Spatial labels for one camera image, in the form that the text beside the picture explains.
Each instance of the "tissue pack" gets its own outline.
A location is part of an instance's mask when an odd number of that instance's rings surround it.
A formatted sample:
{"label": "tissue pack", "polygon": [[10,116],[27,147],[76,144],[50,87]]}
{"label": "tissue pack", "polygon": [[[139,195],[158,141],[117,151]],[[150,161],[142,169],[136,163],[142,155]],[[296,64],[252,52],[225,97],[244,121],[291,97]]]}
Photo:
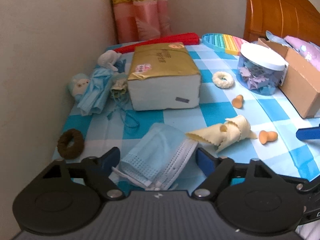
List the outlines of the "tissue pack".
{"label": "tissue pack", "polygon": [[134,110],[199,105],[200,72],[182,43],[136,47],[128,75]]}

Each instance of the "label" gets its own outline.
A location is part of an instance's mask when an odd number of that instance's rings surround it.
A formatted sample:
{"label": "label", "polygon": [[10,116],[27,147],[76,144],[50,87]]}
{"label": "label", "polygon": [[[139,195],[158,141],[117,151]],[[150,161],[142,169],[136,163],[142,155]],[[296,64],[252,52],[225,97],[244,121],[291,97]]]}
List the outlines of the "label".
{"label": "label", "polygon": [[149,69],[151,69],[151,65],[150,64],[141,64],[141,65],[137,65],[135,68],[135,73],[143,73],[148,71]]}
{"label": "label", "polygon": [[169,47],[172,48],[172,49],[182,49],[182,48],[184,48],[184,46],[182,44],[170,44]]}
{"label": "label", "polygon": [[288,63],[288,62],[286,62],[286,63],[285,63],[285,66],[284,66],[284,70],[283,70],[282,76],[281,76],[280,81],[279,81],[279,85],[280,85],[280,86],[282,86],[282,85],[283,85],[283,82],[284,82],[285,76],[287,75],[288,66],[289,66],[289,63]]}
{"label": "label", "polygon": [[162,195],[161,193],[155,194],[155,195],[153,195],[153,196],[154,196],[155,198],[157,198],[157,199],[163,197],[163,195]]}
{"label": "label", "polygon": [[178,98],[176,97],[176,101],[179,101],[179,102],[183,102],[183,103],[189,103],[189,99],[185,99],[185,98]]}

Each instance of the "blue checkered tablecloth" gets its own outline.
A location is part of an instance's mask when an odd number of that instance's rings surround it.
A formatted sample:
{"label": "blue checkered tablecloth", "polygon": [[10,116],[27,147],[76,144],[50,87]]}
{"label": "blue checkered tablecloth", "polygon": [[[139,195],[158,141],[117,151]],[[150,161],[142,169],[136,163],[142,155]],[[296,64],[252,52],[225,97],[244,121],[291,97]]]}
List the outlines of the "blue checkered tablecloth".
{"label": "blue checkered tablecloth", "polygon": [[[261,130],[277,131],[278,140],[262,145],[257,139],[245,139],[224,149],[219,156],[228,156],[238,163],[248,163],[251,158],[260,158],[279,174],[308,180],[320,174],[320,140],[302,142],[295,136],[298,128],[318,126],[320,118],[302,119],[279,89],[273,96],[260,96],[242,87],[236,80],[238,57],[215,52],[203,44],[186,47],[202,75],[200,105],[193,109],[136,112],[132,109],[131,103],[128,103],[127,109],[140,122],[138,130],[134,131],[124,128],[119,111],[114,112],[112,119],[108,120],[108,113],[115,107],[111,100],[107,102],[101,114],[92,116],[81,116],[79,110],[73,107],[63,132],[75,128],[80,130],[85,138],[84,152],[74,161],[88,156],[101,156],[114,146],[119,147],[121,156],[124,156],[155,122],[188,132],[223,123],[225,118],[241,114],[248,119],[252,130],[257,134]],[[127,60],[126,69],[130,67],[132,55],[133,53],[123,55]],[[235,78],[235,86],[231,89],[216,87],[212,82],[212,75],[217,71],[230,73]],[[231,100],[239,94],[244,96],[243,109],[236,109],[231,105]],[[216,156],[212,146],[202,147]],[[55,150],[53,159],[57,157],[59,154]],[[119,186],[126,183],[115,174],[111,174],[110,178]],[[176,189],[193,191],[204,179],[205,176],[193,157],[176,180]]]}

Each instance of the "white jar lid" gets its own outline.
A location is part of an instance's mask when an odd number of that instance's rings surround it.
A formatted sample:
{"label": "white jar lid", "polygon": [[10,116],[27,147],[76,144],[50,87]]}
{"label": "white jar lid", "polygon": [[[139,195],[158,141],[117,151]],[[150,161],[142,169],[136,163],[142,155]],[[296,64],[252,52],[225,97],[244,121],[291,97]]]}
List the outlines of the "white jar lid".
{"label": "white jar lid", "polygon": [[258,44],[243,43],[240,52],[253,63],[276,71],[283,71],[287,63],[284,58],[274,50]]}

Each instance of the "pink curtain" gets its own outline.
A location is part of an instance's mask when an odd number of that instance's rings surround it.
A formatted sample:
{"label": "pink curtain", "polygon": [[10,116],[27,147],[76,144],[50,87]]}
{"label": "pink curtain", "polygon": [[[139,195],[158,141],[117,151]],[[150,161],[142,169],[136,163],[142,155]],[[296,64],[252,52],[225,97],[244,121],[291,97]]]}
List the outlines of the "pink curtain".
{"label": "pink curtain", "polygon": [[112,0],[120,43],[171,35],[168,0]]}

